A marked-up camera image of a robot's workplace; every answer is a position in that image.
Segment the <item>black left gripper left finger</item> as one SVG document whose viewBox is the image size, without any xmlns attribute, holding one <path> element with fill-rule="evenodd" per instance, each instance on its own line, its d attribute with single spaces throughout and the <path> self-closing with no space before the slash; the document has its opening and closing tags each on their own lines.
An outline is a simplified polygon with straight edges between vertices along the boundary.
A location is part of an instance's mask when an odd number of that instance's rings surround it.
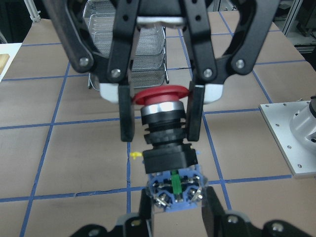
<svg viewBox="0 0 316 237">
<path fill-rule="evenodd" d="M 143 188 L 141 191 L 141 198 L 139 203 L 139 219 L 141 226 L 142 237 L 153 237 L 154 236 L 154 225 L 153 225 L 153 201 L 148 194 L 148 190 Z"/>
</svg>

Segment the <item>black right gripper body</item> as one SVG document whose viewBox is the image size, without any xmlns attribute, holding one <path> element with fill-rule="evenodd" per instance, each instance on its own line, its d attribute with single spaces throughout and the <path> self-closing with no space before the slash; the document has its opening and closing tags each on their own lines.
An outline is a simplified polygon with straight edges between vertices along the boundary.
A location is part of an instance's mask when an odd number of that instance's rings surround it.
<svg viewBox="0 0 316 237">
<path fill-rule="evenodd" d="M 87 11 L 88 0 L 44 0 L 45 9 L 52 22 L 60 27 L 79 25 L 83 22 Z M 102 10 L 124 15 L 137 11 L 139 17 L 186 18 L 183 0 L 111 0 L 110 6 L 101 7 Z M 278 0 L 233 0 L 240 13 L 240 24 L 259 22 L 271 23 L 279 6 Z"/>
</svg>

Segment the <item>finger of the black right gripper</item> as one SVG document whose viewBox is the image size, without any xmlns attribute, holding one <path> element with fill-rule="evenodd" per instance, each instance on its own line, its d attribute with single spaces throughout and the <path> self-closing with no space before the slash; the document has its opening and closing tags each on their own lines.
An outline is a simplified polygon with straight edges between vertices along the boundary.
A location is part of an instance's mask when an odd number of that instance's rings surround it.
<svg viewBox="0 0 316 237">
<path fill-rule="evenodd" d="M 231 75 L 249 74 L 271 27 L 277 0 L 235 0 L 239 21 L 229 47 L 220 58 L 213 52 L 211 27 L 203 0 L 183 0 L 186 17 L 184 39 L 193 69 L 189 86 L 186 132 L 189 141 L 198 141 L 204 95 L 211 85 L 221 87 Z"/>
<path fill-rule="evenodd" d="M 45 0 L 43 4 L 73 69 L 78 73 L 92 73 L 101 86 L 118 84 L 120 137 L 124 142 L 131 142 L 135 123 L 128 73 L 140 2 L 117 2 L 109 56 L 102 54 L 92 41 L 82 16 L 84 0 Z"/>
</svg>

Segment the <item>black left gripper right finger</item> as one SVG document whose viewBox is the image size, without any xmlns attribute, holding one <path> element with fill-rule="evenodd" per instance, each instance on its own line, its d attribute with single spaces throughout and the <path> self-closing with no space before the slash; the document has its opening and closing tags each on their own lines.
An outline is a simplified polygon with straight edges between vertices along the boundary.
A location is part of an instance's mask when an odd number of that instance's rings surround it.
<svg viewBox="0 0 316 237">
<path fill-rule="evenodd" d="M 222 237 L 222 217 L 225 211 L 213 189 L 208 186 L 203 188 L 202 191 L 202 220 L 208 237 Z"/>
</svg>

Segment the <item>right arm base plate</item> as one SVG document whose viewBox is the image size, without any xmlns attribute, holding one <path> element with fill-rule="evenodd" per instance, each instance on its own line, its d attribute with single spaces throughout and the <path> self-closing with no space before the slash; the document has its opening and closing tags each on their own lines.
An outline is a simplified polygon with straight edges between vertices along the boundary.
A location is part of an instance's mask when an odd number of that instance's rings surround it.
<svg viewBox="0 0 316 237">
<path fill-rule="evenodd" d="M 263 115 L 293 176 L 316 175 L 316 97 L 261 104 Z"/>
</svg>

